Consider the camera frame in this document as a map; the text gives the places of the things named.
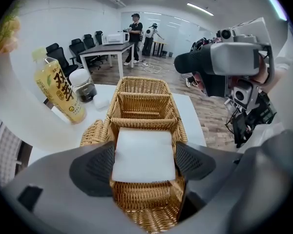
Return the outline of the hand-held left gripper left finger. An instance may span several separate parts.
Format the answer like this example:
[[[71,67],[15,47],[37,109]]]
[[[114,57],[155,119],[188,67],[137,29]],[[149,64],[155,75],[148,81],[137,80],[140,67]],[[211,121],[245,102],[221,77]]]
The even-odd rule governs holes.
[[[29,165],[2,193],[38,234],[140,234],[112,198],[113,164],[111,141],[58,152]]]

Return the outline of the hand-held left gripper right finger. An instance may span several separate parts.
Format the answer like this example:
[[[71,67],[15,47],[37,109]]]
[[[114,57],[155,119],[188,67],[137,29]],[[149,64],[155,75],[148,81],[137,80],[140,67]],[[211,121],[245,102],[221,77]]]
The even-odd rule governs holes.
[[[293,234],[293,131],[244,153],[177,144],[179,234]]]

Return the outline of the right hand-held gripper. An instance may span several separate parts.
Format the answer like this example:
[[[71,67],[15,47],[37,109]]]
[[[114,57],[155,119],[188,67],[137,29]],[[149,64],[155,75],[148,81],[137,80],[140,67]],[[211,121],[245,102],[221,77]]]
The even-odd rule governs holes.
[[[202,50],[178,55],[174,67],[180,74],[192,73],[199,90],[208,97],[227,98],[234,111],[225,126],[241,147],[255,126],[271,123],[275,113],[262,88],[274,76],[271,39],[264,18],[253,19],[217,33],[219,43]],[[269,76],[265,83],[256,80],[259,54],[264,57]]]

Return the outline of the person's right hand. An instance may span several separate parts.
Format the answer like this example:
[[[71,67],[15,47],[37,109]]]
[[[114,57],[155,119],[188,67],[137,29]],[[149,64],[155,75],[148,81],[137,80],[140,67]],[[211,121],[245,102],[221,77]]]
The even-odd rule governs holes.
[[[261,54],[259,54],[259,73],[258,73],[258,76],[256,77],[256,80],[259,83],[263,84],[267,80],[268,76],[269,76],[268,68],[266,66],[264,57]]]

